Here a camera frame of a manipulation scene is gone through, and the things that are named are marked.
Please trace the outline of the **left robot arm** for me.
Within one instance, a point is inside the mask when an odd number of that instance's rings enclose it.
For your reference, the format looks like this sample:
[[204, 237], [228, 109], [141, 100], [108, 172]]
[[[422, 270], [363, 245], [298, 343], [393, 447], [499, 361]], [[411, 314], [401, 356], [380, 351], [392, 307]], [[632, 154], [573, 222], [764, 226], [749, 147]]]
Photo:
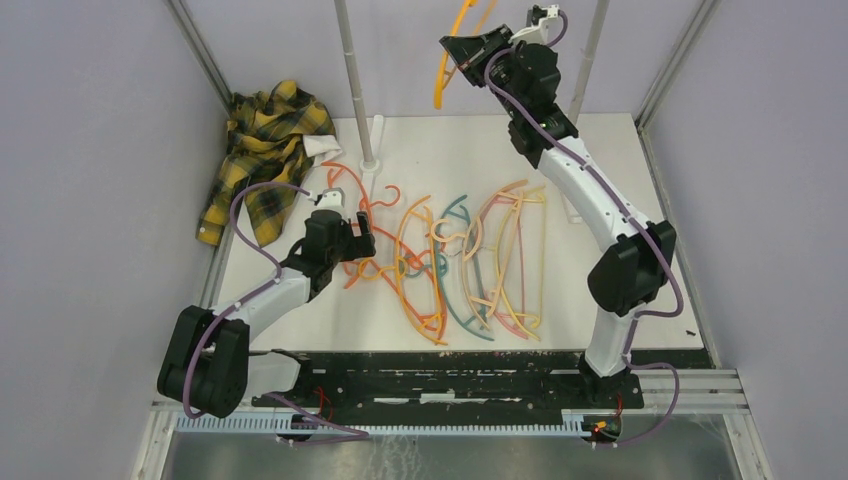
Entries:
[[159, 394], [181, 402], [191, 419], [229, 416], [249, 384], [250, 344], [283, 315], [315, 299], [338, 264], [371, 258], [376, 240], [364, 211], [355, 220], [317, 209], [305, 235], [274, 273], [225, 306], [190, 305], [178, 315], [157, 378]]

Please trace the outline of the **teal hanger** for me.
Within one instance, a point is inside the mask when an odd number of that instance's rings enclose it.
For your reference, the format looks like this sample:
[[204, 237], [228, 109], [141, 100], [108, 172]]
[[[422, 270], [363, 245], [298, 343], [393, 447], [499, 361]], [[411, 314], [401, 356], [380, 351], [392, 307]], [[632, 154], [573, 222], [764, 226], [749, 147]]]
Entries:
[[459, 304], [467, 300], [461, 285], [461, 274], [464, 272], [462, 242], [474, 218], [465, 205], [467, 198], [466, 194], [458, 196], [448, 204], [440, 217], [434, 217], [430, 236], [436, 241], [439, 283], [446, 299], [447, 321], [453, 320], [469, 334], [492, 342], [494, 336], [491, 328], [485, 328], [477, 317], [477, 314], [484, 313], [484, 308], [480, 307], [467, 316], [457, 310]]

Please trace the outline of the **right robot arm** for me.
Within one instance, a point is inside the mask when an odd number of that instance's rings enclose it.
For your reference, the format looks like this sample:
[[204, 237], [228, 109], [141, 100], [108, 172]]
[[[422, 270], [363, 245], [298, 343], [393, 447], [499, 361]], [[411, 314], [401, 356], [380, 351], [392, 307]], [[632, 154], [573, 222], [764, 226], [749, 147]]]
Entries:
[[676, 230], [642, 214], [591, 157], [556, 102], [561, 75], [550, 45], [517, 40], [505, 25], [478, 36], [444, 36], [439, 43], [471, 85], [498, 98], [516, 151], [565, 195], [602, 252], [587, 277], [597, 316], [577, 382], [580, 400], [602, 408], [636, 368], [631, 349], [639, 320], [674, 318], [683, 310], [671, 268]]

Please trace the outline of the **orange hanger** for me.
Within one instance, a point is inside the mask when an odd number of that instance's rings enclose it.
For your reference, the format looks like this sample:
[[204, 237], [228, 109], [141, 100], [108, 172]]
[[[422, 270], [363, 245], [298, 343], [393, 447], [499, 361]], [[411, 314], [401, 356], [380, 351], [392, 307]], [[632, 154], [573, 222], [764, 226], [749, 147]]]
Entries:
[[[394, 234], [374, 226], [371, 228], [375, 235], [389, 239], [393, 247], [393, 259], [390, 264], [380, 265], [374, 258], [343, 263], [343, 272], [348, 276], [343, 288], [350, 289], [360, 281], [382, 279], [398, 298], [402, 311], [412, 328], [428, 342], [435, 346], [447, 346], [445, 332], [447, 327], [447, 304], [439, 285], [437, 274], [431, 267], [425, 267], [423, 258], [432, 253], [424, 251], [413, 252], [403, 241]], [[418, 275], [423, 275], [430, 282], [429, 292], [432, 294], [434, 307], [430, 313], [420, 312], [414, 305], [405, 289], [405, 281]]]
[[370, 193], [362, 175], [352, 167], [339, 161], [326, 161], [321, 167], [326, 169], [327, 187], [340, 189], [347, 196], [346, 205], [353, 208], [354, 214], [366, 214], [370, 229], [377, 239], [377, 253], [374, 256], [342, 263], [343, 272], [347, 276], [343, 289], [350, 290], [359, 283], [382, 280], [397, 293], [393, 250], [397, 236], [386, 228], [387, 217], [384, 213], [391, 212], [397, 206], [402, 199], [402, 190], [398, 185], [389, 183], [379, 187], [376, 193]]

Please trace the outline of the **amber yellow hanger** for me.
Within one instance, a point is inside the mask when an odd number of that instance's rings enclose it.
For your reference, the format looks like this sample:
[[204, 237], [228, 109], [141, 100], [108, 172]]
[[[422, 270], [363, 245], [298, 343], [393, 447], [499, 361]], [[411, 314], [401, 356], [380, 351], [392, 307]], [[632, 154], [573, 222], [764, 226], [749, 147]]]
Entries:
[[[447, 306], [442, 287], [439, 283], [439, 270], [436, 241], [430, 236], [434, 226], [434, 215], [428, 205], [430, 195], [413, 202], [403, 214], [393, 243], [394, 279], [402, 311], [411, 327], [428, 342], [444, 347], [447, 326]], [[420, 253], [405, 247], [403, 241], [407, 227], [413, 219], [423, 224], [425, 247]], [[420, 273], [430, 282], [433, 309], [429, 313], [420, 313], [406, 292], [404, 281], [412, 273]]]

